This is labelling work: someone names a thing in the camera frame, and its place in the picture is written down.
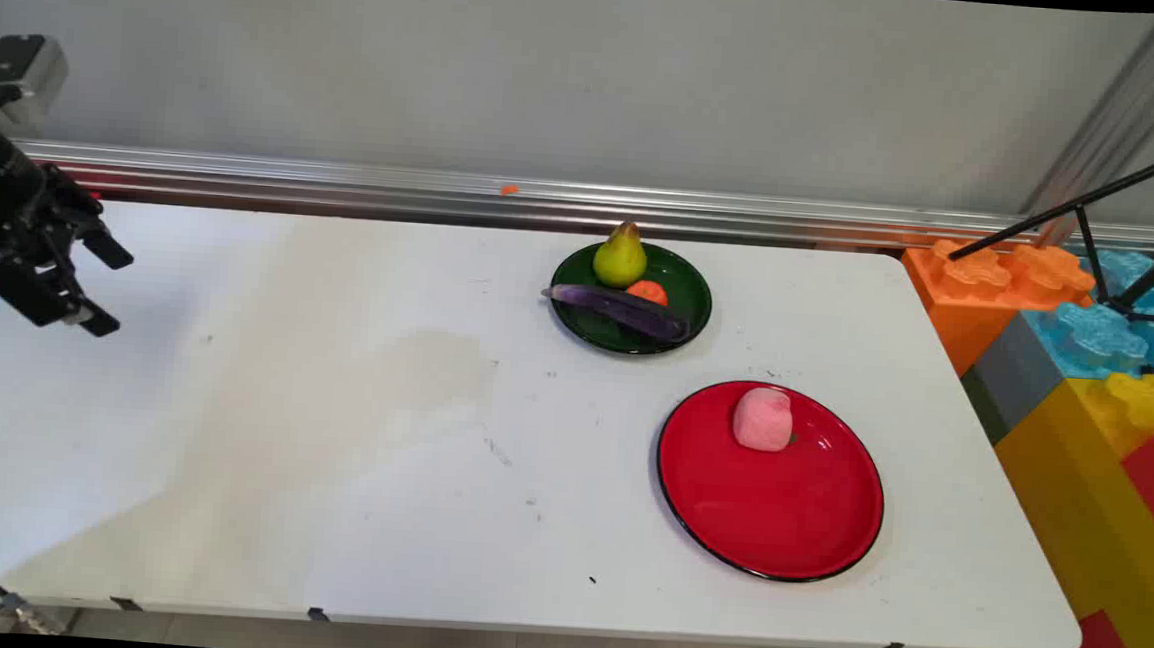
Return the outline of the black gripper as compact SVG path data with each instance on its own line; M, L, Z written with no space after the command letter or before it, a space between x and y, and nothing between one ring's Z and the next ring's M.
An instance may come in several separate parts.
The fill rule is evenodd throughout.
M99 199L63 169L36 163L0 131L0 297L37 327L63 322L99 337L122 323L81 289L69 265L50 268L80 240L112 270L135 257L102 223Z

